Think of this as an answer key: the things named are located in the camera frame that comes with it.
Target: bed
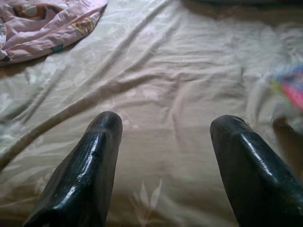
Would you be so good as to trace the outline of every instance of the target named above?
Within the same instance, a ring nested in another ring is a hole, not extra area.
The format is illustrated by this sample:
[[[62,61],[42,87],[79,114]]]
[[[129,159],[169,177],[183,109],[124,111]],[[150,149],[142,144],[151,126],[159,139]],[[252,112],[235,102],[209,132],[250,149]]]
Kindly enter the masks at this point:
[[[0,68],[0,219],[22,222],[54,169],[103,111],[123,120],[108,226],[237,226],[212,120],[249,120],[251,90],[303,58],[303,8],[115,0],[61,52]],[[301,174],[271,128],[253,126]]]

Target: bed sheet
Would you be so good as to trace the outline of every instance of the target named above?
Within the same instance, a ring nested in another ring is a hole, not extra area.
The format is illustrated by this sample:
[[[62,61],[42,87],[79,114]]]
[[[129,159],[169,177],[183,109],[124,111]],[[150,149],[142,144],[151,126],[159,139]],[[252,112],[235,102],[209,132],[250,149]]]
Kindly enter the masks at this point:
[[[114,111],[124,132],[109,226],[237,226],[209,126],[223,114],[247,120],[255,82],[302,60],[302,13],[109,1],[85,39],[1,68],[0,219],[24,220],[89,122]],[[289,162],[271,129],[274,102],[254,129]]]

